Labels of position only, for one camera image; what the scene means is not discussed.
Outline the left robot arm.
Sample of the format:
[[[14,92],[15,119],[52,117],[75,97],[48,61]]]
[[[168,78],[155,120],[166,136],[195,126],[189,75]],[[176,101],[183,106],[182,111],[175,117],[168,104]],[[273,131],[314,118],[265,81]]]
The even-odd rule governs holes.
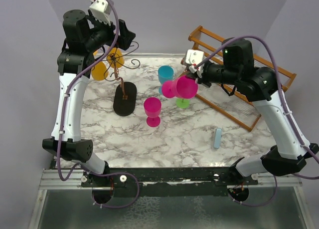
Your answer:
[[[117,25],[97,20],[91,11],[73,9],[63,15],[65,40],[57,59],[60,93],[55,125],[50,138],[42,147],[57,159],[80,164],[93,172],[99,186],[109,183],[108,163],[93,152],[92,140],[81,138],[80,121],[84,93],[91,67],[101,62],[93,53],[103,46],[117,46],[127,50],[135,33],[128,30],[124,20]]]

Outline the pink wine glass front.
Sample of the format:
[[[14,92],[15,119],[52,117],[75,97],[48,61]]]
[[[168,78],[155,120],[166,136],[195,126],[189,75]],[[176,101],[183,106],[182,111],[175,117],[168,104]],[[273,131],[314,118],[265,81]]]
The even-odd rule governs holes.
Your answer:
[[[162,94],[166,98],[193,98],[198,91],[198,85],[193,79],[186,76],[165,82],[161,87]]]

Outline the yellow plastic wine glass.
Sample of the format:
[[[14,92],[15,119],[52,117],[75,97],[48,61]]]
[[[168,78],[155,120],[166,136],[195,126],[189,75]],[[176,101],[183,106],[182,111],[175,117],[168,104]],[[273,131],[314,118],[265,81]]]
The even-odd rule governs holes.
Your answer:
[[[91,76],[96,81],[105,80],[108,77],[107,67],[103,62],[99,62],[91,69]]]

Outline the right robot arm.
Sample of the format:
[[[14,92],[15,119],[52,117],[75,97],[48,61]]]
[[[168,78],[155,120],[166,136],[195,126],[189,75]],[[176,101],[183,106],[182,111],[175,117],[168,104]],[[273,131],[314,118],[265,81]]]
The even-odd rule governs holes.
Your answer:
[[[318,160],[319,147],[310,143],[298,127],[287,105],[275,59],[259,37],[255,39],[267,50],[273,67],[255,67],[251,38],[247,35],[226,39],[208,57],[193,53],[195,59],[190,61],[189,67],[197,84],[206,87],[213,83],[232,85],[235,91],[243,94],[262,115],[275,139],[276,144],[268,153],[236,162],[229,179],[239,185],[254,173],[269,172],[275,176],[292,174],[317,180],[317,176],[303,176],[300,171],[308,158]]]

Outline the orange plastic wine glass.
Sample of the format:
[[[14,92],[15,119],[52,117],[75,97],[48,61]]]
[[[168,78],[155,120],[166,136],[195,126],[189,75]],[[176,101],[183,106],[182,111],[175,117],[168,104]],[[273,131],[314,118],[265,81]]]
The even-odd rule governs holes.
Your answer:
[[[121,68],[124,65],[124,58],[119,48],[114,47],[106,58],[111,68]]]

